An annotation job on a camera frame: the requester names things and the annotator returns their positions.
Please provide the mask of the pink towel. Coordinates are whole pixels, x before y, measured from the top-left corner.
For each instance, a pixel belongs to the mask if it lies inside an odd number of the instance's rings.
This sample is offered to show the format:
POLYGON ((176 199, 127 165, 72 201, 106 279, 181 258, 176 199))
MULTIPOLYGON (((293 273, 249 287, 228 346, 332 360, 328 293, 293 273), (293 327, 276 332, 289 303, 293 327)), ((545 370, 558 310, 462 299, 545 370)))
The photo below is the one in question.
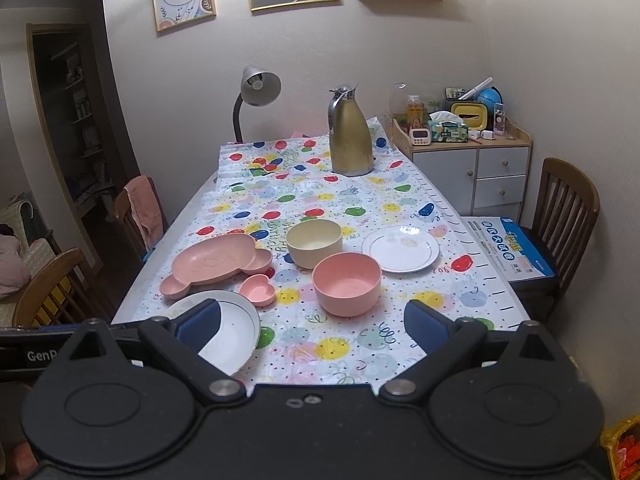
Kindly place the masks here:
POLYGON ((129 181, 125 190, 130 210, 145 250, 149 252, 164 236, 164 218, 160 202, 149 177, 137 176, 129 181))

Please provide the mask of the yellow storage box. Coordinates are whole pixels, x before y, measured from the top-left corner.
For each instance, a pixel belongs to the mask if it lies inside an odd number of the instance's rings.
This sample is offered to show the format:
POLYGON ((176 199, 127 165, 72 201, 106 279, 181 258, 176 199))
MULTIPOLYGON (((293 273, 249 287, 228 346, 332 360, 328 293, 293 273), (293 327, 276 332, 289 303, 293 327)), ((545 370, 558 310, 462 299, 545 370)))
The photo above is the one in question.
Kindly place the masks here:
POLYGON ((488 123, 488 108, 480 102, 457 101, 451 105, 451 113, 459 116, 470 130, 485 130, 488 123))

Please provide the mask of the green tissue box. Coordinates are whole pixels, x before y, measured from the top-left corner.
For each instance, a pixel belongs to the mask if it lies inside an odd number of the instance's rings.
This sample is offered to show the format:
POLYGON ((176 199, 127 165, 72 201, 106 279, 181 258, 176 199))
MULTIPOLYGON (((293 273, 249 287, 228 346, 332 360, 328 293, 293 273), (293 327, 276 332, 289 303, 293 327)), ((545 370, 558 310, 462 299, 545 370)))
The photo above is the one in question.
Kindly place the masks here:
POLYGON ((438 110, 427 122, 431 139, 436 143, 464 143, 469 140, 469 127, 458 115, 438 110))

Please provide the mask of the grey gooseneck desk lamp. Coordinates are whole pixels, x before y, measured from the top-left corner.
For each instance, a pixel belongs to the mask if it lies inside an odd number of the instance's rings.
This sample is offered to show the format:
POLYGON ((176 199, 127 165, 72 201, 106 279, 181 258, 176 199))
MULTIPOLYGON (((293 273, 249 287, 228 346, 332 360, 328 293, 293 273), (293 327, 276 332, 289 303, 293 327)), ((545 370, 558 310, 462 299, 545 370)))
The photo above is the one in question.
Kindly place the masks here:
POLYGON ((253 65, 246 66, 242 73, 240 92, 232 112, 232 126, 236 143, 243 143, 240 114, 243 104, 263 107, 274 102, 281 93, 281 79, 268 70, 253 65))

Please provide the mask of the blue white cardboard box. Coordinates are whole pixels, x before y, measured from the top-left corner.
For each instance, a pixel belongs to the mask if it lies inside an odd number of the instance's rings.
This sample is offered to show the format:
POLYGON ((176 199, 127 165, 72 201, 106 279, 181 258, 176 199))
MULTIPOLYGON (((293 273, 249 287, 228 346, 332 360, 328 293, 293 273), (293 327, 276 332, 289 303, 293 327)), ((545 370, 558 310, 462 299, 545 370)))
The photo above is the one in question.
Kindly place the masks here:
POLYGON ((462 220, 510 283, 554 277, 551 266, 511 218, 463 217, 462 220))

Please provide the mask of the wooden chair right side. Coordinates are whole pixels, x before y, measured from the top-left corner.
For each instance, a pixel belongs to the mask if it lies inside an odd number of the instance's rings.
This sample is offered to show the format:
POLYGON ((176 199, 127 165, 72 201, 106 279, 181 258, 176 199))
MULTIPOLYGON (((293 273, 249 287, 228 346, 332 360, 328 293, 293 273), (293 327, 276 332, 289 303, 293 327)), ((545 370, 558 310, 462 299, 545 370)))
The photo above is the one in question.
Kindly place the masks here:
POLYGON ((575 276, 600 214, 600 196, 582 170, 548 157, 541 170, 533 224, 524 230, 544 262, 550 278, 513 284, 530 318, 550 320, 575 276))

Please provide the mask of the cream round bowl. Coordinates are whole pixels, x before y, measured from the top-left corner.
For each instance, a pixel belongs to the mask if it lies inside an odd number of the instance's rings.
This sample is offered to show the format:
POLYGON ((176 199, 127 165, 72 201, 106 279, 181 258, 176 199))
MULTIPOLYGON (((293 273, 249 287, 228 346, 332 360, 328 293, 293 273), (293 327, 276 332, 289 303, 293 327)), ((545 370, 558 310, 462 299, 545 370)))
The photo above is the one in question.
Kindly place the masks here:
POLYGON ((296 266, 312 270, 343 249, 343 232, 332 220, 312 219, 292 226, 286 233, 286 244, 296 266))

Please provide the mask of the pink round bowl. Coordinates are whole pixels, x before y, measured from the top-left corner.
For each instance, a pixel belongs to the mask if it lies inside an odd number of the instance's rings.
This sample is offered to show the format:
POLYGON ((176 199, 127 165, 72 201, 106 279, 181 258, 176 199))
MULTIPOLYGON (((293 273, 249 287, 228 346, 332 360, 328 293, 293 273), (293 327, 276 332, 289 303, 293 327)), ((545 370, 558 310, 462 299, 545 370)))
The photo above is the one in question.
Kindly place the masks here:
POLYGON ((340 318, 353 318, 378 302, 382 270, 370 256, 338 252, 314 267, 311 281, 323 310, 340 318))

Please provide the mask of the dark bookshelf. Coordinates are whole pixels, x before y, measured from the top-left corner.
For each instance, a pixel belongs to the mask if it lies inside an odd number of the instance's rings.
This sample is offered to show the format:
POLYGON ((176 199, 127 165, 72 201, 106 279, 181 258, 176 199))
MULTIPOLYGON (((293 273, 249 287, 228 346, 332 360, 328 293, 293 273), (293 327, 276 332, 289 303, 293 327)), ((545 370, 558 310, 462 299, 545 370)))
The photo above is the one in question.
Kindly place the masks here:
POLYGON ((29 68, 44 140, 93 255, 116 237, 114 200, 126 180, 87 24, 29 24, 29 68))

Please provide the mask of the gold thermos jug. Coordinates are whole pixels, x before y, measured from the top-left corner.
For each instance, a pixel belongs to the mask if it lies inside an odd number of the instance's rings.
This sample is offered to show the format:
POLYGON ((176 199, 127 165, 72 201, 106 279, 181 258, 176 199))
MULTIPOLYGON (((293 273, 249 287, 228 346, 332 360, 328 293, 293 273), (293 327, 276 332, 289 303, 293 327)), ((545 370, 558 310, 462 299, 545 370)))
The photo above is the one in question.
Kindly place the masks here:
POLYGON ((355 100, 356 88, 332 89, 328 107, 332 170, 345 177, 370 174, 374 167, 369 127, 355 100))

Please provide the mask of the pink bear-shaped divided plate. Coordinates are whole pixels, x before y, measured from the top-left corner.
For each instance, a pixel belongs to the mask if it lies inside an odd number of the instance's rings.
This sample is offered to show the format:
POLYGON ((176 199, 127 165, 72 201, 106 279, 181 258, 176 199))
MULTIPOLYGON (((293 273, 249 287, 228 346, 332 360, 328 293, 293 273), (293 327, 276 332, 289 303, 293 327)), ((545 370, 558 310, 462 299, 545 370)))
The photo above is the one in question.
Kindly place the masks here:
POLYGON ((160 293, 172 300, 186 296, 194 286, 213 285, 239 273, 261 274, 272 263, 272 252, 258 248, 248 234, 231 233, 203 240, 176 255, 160 293))

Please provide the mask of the balloon pattern tablecloth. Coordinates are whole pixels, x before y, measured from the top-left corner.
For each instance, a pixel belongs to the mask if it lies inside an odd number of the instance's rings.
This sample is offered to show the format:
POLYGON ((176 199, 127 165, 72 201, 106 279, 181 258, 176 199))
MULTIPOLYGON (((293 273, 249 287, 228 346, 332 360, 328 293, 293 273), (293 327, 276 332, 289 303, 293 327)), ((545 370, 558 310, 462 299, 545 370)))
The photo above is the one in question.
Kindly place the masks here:
POLYGON ((174 244, 122 313, 181 312, 218 290, 269 295, 245 385, 379 387, 423 350, 404 324, 418 300, 446 318, 515 330, 526 312, 441 192, 369 124, 374 167, 332 169, 326 136, 225 145, 174 244))

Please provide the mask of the white plate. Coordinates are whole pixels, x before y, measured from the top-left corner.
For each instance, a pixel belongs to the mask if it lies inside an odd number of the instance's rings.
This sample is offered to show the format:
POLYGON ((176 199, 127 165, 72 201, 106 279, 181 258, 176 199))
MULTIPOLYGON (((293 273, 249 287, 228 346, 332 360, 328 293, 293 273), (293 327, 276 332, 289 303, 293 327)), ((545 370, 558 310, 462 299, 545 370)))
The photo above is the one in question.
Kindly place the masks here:
POLYGON ((207 299, 215 299, 219 304, 220 326, 198 355, 232 376, 250 359, 258 344, 260 321, 254 304, 236 292, 208 290, 178 300, 162 315, 178 318, 207 299))
POLYGON ((439 256, 439 244, 427 230, 416 226, 386 226, 369 234, 362 252, 374 259, 387 273, 422 271, 439 256))

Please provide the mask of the pink heart-shaped small dish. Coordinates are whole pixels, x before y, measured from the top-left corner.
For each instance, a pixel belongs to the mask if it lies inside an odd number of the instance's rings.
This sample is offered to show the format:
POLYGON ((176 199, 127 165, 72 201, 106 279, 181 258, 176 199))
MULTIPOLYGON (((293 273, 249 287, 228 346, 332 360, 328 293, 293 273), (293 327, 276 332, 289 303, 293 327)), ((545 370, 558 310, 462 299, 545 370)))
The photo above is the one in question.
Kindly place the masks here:
POLYGON ((254 307, 268 307, 276 300, 276 289, 266 274, 249 276, 240 286, 239 294, 254 307))

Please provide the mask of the white kitchen timer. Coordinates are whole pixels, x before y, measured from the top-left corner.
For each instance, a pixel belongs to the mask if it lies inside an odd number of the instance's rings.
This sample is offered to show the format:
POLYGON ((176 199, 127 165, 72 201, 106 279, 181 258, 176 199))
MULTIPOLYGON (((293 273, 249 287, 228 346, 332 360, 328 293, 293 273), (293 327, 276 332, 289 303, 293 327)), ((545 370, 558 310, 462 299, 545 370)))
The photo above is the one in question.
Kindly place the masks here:
POLYGON ((409 130, 409 139, 413 146, 427 146, 432 143, 432 134, 429 128, 412 128, 409 130))

